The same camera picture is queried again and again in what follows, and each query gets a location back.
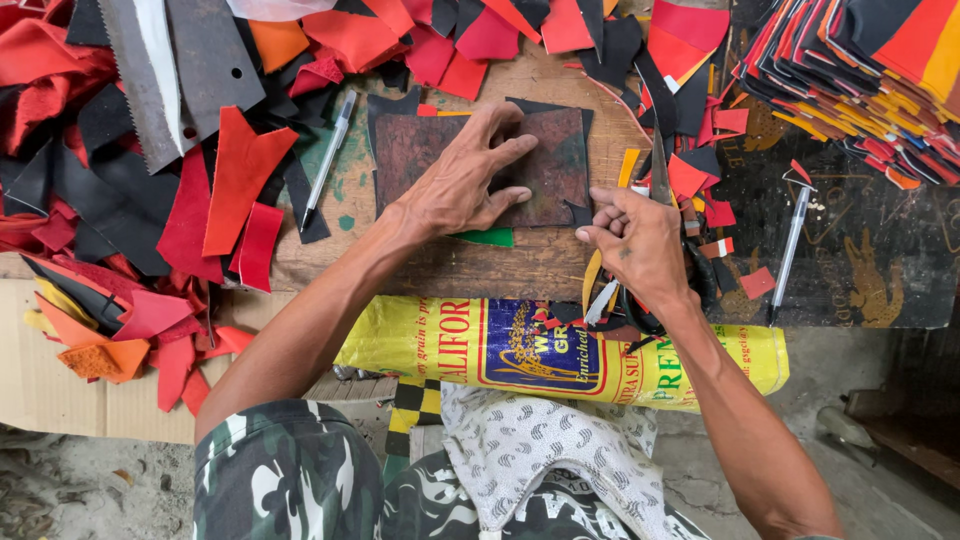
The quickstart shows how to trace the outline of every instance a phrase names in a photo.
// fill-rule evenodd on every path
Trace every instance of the leather scrap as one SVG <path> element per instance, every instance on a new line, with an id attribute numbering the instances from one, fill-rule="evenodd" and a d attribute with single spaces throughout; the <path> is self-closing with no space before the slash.
<path id="1" fill-rule="evenodd" d="M 257 135 L 239 109 L 223 108 L 204 257 L 233 251 L 260 189 L 296 140 L 289 128 Z"/>

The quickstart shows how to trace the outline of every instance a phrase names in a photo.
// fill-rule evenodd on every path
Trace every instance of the white cloth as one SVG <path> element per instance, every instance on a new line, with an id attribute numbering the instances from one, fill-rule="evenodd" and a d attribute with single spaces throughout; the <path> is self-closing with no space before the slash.
<path id="1" fill-rule="evenodd" d="M 481 536 L 496 537 L 551 469 L 566 469 L 640 538 L 670 538 L 663 470 L 650 460 L 655 414 L 640 406 L 441 385 L 444 447 L 476 505 Z"/>

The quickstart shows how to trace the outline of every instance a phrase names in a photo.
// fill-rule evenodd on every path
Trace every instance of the right hand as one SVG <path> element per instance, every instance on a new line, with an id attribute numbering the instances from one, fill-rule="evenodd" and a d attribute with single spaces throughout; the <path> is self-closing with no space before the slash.
<path id="1" fill-rule="evenodd" d="M 678 303 L 699 305 L 686 283 L 680 211 L 628 187 L 592 187 L 590 196 L 606 206 L 576 236 L 600 250 L 603 267 L 658 316 Z"/>

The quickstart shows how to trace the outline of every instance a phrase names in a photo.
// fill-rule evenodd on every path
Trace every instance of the crocodile logo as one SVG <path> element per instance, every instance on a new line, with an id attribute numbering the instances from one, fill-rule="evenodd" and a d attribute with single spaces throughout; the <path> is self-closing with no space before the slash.
<path id="1" fill-rule="evenodd" d="M 889 328 L 903 309 L 903 266 L 900 257 L 890 263 L 890 295 L 887 282 L 876 270 L 874 248 L 870 245 L 870 229 L 863 229 L 860 247 L 853 245 L 849 236 L 843 240 L 847 257 L 853 269 L 853 286 L 850 305 L 859 307 L 863 313 L 863 326 Z"/>

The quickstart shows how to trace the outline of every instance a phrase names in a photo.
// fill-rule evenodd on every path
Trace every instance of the left hand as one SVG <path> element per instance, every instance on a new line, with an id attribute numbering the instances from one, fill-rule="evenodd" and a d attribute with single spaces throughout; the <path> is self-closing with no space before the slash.
<path id="1" fill-rule="evenodd" d="M 533 196 L 520 186 L 487 193 L 495 172 L 538 144 L 533 135 L 503 140 L 501 124 L 522 118 L 523 111 L 510 102 L 487 104 L 475 112 L 440 159 L 394 205 L 428 236 L 489 229 L 510 205 Z"/>

